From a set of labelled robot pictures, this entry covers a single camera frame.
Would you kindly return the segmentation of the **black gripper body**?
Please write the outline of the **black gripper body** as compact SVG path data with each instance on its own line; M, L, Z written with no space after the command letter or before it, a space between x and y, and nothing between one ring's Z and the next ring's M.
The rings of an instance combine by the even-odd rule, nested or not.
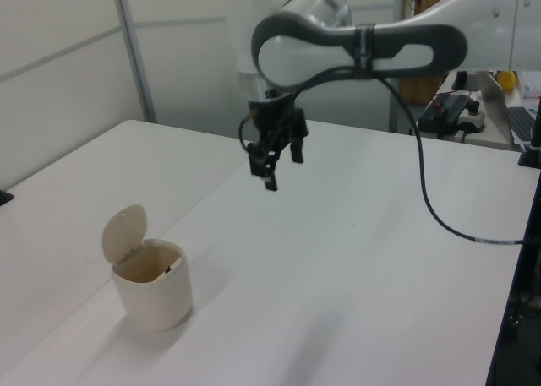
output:
M253 120L264 150L276 150L278 146L289 144L293 148L303 148L308 128L303 110L295 106L290 95L249 101L249 110L257 111Z

